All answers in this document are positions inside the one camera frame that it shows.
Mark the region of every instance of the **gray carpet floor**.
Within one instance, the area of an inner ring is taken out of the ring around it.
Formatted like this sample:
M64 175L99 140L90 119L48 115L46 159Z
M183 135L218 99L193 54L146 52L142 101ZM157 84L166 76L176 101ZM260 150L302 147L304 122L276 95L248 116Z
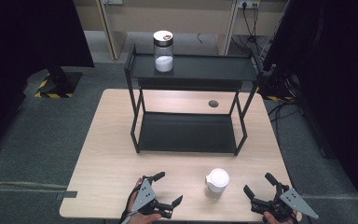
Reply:
M34 97L48 72L32 75L26 98L0 139L0 223L117 223L61 217L59 196L70 181L103 91L127 87L123 64L96 63L95 68L64 70L83 74L73 97ZM267 111L278 104L265 101ZM356 189L337 160L321 155L299 107L283 106L280 119L272 121L271 127L293 186L320 216L316 220L304 217L300 223L358 223Z

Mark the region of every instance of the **black metal shelf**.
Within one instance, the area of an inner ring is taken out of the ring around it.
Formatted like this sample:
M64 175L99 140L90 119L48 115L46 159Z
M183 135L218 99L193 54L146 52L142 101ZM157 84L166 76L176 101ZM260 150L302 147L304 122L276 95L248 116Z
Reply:
M252 58L174 55L173 70L160 73L155 69L154 55L137 53L133 45L124 70L134 113L131 137L136 152L212 152L233 153L237 156L247 138L243 118L262 75L260 63L255 60L257 73ZM138 102L135 102L133 93L133 79L139 86ZM246 81L252 82L253 87L245 106L242 107L238 95L243 82ZM232 91L236 94L226 114L184 114L147 111L143 90ZM141 108L143 117L138 141L134 133ZM234 111L238 111L242 128L242 139L239 143L236 143L231 120Z

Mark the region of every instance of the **lower shelf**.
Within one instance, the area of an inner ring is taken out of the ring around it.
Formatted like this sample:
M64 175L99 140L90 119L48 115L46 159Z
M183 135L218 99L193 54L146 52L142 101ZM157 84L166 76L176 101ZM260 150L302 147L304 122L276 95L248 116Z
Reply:
M146 112L139 149L235 153L237 150L230 115Z

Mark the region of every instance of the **glass jar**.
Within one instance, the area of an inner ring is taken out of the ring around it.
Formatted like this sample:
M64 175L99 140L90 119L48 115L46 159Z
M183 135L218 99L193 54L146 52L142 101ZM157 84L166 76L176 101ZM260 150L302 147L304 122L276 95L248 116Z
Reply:
M169 72L173 69L173 34L169 31L157 31L153 37L156 69L159 72Z

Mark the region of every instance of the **human hand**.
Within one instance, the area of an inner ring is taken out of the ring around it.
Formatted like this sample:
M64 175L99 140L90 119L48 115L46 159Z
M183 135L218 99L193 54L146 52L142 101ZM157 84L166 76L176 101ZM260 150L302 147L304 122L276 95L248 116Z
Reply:
M136 181L135 188L138 187L140 184L142 184L142 178L139 178L138 181ZM131 196L129 202L129 210L128 210L129 213L131 212L131 208L135 203L136 195L138 195L138 192L135 192ZM136 213L131 215L131 219L128 222L128 224L148 224L160 218L161 218L161 214L142 215L140 213Z
M293 210L293 215L289 217L287 221L279 222L271 213L264 212L264 217L267 220L267 224L297 224L298 221L296 219L297 211Z

